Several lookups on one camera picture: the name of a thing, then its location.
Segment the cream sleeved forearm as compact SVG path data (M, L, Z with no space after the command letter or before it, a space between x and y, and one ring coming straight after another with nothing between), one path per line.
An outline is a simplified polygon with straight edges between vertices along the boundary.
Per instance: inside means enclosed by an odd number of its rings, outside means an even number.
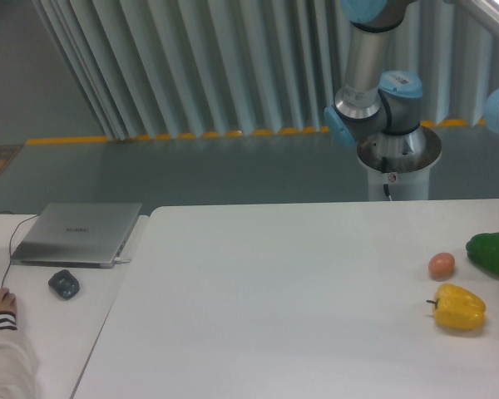
M36 374L35 355L17 330L16 315L0 311L0 398L34 398Z

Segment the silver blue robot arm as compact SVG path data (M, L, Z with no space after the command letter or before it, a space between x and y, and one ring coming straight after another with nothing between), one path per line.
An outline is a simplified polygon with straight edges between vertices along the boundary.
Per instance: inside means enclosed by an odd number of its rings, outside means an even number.
M342 88L324 119L336 140L356 143L382 131L407 135L420 125L421 82L413 77L401 83L383 76L383 59L390 32L404 20L416 1L340 1L353 27ZM499 1L454 2L499 37ZM488 98L483 117L487 128L499 134L499 89Z

